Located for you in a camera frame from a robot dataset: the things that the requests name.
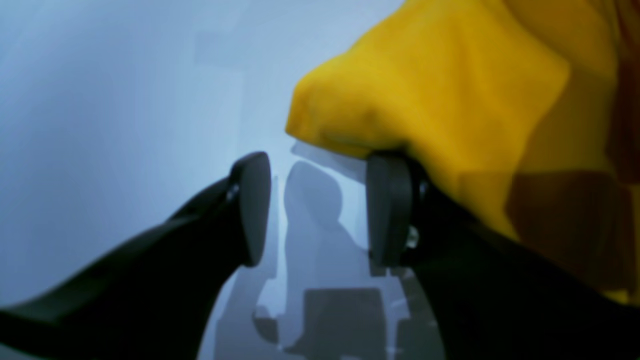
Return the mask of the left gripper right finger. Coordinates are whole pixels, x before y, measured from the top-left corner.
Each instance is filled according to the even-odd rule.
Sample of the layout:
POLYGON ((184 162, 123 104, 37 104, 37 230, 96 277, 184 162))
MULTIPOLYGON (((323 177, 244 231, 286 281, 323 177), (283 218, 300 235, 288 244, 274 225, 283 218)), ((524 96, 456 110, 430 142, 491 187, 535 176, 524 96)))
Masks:
POLYGON ((366 159, 371 258, 410 269, 448 360, 637 360, 639 310, 489 230, 400 153, 366 159))

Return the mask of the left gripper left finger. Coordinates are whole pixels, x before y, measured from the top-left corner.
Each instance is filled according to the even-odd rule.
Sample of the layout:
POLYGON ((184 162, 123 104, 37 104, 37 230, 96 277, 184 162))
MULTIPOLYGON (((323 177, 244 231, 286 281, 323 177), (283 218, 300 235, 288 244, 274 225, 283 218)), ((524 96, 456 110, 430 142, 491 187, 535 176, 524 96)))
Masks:
POLYGON ((62 284, 1 309, 1 342, 51 360, 194 360, 224 284, 265 250, 265 152, 234 162, 164 223, 62 284))

